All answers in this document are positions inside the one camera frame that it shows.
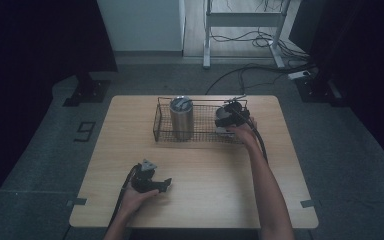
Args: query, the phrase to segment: hand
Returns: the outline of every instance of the hand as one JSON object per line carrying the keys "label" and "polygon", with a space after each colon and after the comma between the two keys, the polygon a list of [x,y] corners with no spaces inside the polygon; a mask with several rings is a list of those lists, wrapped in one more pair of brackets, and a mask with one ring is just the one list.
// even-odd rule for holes
{"label": "hand", "polygon": [[[254,120],[254,117],[250,117],[250,120],[254,127],[257,128],[257,122]],[[247,146],[251,143],[256,143],[257,141],[254,132],[246,123],[238,127],[234,125],[226,127],[226,130],[235,133],[236,136]]]}
{"label": "hand", "polygon": [[127,184],[126,191],[124,192],[119,211],[129,217],[139,209],[145,200],[158,195],[158,193],[158,189],[146,193],[139,193],[132,187],[131,183],[129,182]]}

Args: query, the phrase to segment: power strip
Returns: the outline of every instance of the power strip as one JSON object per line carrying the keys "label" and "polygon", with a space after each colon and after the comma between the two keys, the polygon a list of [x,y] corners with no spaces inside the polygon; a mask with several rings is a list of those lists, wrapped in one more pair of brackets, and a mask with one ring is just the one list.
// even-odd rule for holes
{"label": "power strip", "polygon": [[289,80],[296,80],[300,78],[309,78],[311,76],[309,71],[302,71],[302,72],[296,72],[296,73],[291,73],[288,74],[288,79]]}

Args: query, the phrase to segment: wooden table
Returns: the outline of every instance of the wooden table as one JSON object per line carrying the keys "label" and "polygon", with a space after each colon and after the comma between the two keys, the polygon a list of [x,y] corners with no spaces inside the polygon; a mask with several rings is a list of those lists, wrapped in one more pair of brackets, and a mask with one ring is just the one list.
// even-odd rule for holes
{"label": "wooden table", "polygon": [[[157,98],[115,96],[112,99],[78,194],[78,198],[87,199],[86,204],[74,206],[70,224],[107,227],[127,174],[146,158],[158,166],[153,180],[173,178],[172,186],[142,205],[130,227],[259,228],[250,162],[243,145],[155,142]],[[293,227],[317,227],[314,207],[301,205],[311,197],[277,98],[248,96],[246,99],[251,115],[258,122]]]}

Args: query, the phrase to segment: stainless steel tumbler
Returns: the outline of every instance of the stainless steel tumbler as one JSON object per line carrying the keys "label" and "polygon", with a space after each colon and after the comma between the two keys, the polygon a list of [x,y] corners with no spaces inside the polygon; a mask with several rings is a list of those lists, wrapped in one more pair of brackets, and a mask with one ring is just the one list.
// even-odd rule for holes
{"label": "stainless steel tumbler", "polygon": [[193,103],[189,97],[178,96],[170,102],[170,116],[173,135],[179,140],[193,137]]}

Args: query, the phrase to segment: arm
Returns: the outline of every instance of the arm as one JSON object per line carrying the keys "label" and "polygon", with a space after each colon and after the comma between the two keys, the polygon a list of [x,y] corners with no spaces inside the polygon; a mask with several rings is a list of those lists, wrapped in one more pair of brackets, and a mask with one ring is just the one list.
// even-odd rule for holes
{"label": "arm", "polygon": [[138,193],[132,188],[131,184],[129,183],[126,188],[126,192],[124,193],[120,210],[117,212],[114,221],[109,226],[108,231],[105,234],[104,240],[123,239],[124,230],[133,213],[139,209],[140,205],[142,205],[142,203],[146,199],[157,194],[158,190],[152,190],[146,193]]}
{"label": "arm", "polygon": [[242,140],[249,154],[263,239],[294,239],[282,192],[251,128],[243,124],[239,127],[228,127],[227,130],[234,132]]}

